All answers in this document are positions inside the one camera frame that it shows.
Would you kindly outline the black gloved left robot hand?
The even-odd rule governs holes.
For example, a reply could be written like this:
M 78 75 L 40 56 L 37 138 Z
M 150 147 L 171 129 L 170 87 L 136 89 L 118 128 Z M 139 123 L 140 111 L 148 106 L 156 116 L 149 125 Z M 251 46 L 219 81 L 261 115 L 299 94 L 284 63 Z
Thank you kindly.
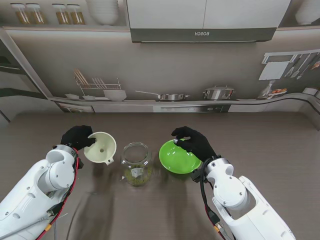
M 92 133 L 93 130 L 91 126 L 74 126 L 62 136 L 60 144 L 69 146 L 76 150 L 90 147 L 96 142 L 95 138 L 89 138 Z

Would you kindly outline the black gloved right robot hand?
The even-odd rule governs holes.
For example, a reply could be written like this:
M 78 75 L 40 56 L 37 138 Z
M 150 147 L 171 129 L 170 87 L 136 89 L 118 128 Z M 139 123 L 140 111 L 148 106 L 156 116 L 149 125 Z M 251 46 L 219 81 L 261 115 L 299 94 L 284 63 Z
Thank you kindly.
M 188 153 L 192 153 L 202 162 L 207 159 L 215 159 L 218 156 L 207 138 L 188 126 L 176 128 L 171 135 L 176 138 L 175 145 Z

